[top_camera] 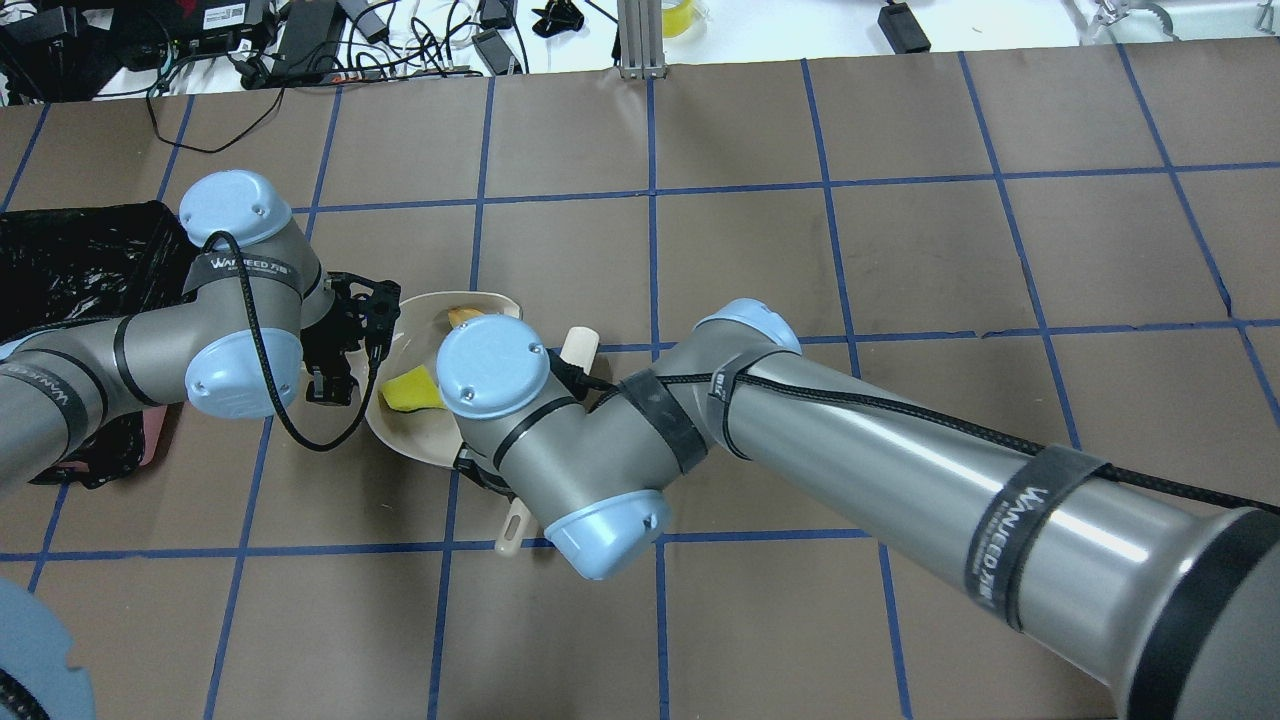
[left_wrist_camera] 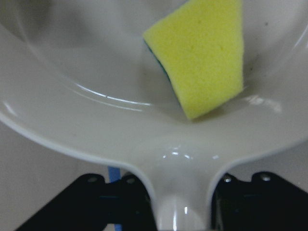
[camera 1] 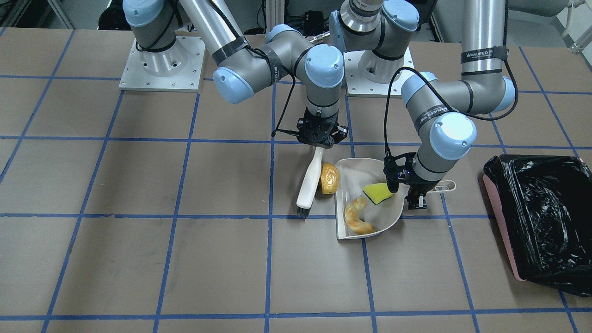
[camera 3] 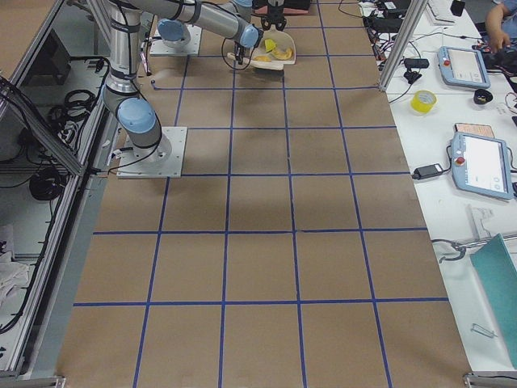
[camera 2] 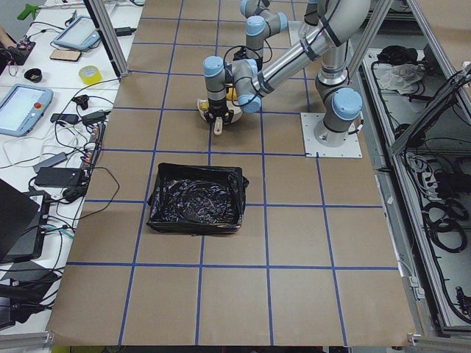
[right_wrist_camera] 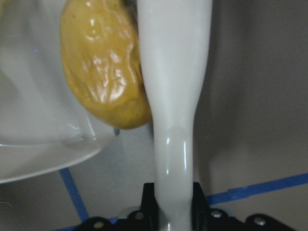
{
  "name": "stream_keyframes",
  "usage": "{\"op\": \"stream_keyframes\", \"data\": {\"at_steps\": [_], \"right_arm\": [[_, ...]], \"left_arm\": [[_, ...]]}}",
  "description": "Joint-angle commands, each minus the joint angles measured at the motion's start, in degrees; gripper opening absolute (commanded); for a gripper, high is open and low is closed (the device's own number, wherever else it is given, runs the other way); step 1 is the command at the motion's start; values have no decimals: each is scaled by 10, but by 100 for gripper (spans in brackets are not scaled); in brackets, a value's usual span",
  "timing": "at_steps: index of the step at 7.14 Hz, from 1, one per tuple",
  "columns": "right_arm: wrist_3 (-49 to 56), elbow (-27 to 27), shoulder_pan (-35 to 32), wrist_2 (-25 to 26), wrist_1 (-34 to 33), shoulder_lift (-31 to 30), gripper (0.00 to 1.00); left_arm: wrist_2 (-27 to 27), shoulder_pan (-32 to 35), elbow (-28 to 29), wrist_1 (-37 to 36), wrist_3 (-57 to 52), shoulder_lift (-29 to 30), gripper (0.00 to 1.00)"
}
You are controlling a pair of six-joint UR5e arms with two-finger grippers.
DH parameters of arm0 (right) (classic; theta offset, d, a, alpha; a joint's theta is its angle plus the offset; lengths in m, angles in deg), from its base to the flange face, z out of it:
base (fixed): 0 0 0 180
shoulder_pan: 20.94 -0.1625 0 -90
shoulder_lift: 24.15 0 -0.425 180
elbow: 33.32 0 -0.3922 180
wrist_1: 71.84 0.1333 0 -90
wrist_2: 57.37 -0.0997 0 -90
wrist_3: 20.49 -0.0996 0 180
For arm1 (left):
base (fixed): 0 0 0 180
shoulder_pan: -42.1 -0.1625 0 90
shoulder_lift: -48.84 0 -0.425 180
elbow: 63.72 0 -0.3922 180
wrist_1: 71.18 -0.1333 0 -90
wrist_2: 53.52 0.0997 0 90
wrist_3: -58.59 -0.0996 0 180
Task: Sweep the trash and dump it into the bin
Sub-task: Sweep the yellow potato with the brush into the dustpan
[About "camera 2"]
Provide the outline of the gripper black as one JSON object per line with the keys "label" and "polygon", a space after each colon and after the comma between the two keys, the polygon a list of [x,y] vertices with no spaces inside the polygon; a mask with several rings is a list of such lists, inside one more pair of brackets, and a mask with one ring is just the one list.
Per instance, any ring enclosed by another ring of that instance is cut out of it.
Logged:
{"label": "gripper black", "polygon": [[226,99],[216,101],[209,99],[208,104],[208,109],[204,112],[204,119],[208,123],[215,123],[217,118],[221,118],[224,125],[233,122],[234,111],[228,108]]}

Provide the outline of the person hand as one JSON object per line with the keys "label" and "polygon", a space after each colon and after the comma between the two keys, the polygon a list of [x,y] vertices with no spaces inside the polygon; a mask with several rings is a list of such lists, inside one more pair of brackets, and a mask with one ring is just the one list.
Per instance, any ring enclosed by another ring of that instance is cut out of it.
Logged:
{"label": "person hand", "polygon": [[4,49],[16,48],[16,41],[7,33],[3,26],[0,26],[0,43]]}

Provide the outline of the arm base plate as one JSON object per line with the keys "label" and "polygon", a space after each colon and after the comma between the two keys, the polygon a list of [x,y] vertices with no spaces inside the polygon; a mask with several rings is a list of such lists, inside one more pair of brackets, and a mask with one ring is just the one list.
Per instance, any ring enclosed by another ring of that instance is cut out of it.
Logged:
{"label": "arm base plate", "polygon": [[305,156],[361,159],[355,123],[346,132],[332,132],[325,127],[324,116],[324,113],[300,113]]}
{"label": "arm base plate", "polygon": [[304,21],[289,21],[288,34],[290,46],[299,43],[300,39],[306,36],[308,25]]}

